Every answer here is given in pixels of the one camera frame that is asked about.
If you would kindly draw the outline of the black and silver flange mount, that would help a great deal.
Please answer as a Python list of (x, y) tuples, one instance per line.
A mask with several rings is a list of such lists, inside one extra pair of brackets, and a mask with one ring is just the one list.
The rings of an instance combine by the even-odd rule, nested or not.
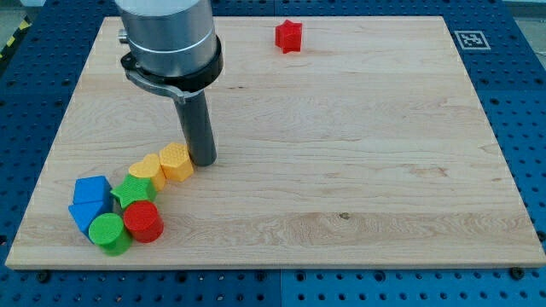
[(131, 52), (125, 54), (120, 63), (125, 76), (137, 87), (158, 96), (170, 97), (174, 102), (185, 103), (187, 98), (212, 84), (224, 67), (222, 44), (216, 37), (216, 50), (212, 59), (200, 70), (178, 77), (165, 77), (146, 71)]

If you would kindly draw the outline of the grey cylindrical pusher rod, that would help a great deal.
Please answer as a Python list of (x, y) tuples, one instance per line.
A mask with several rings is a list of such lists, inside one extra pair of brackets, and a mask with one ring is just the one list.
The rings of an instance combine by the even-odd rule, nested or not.
[(217, 150), (212, 133), (212, 125), (203, 90), (186, 97), (184, 102), (176, 102), (175, 108), (189, 151), (195, 165), (209, 166), (217, 158)]

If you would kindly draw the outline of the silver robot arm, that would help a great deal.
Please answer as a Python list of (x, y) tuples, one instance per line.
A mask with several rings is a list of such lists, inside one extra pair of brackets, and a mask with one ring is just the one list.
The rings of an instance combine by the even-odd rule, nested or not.
[(209, 0), (116, 0), (130, 52), (120, 60), (137, 87), (174, 101), (189, 157), (198, 166), (217, 151), (205, 88), (223, 70), (223, 52)]

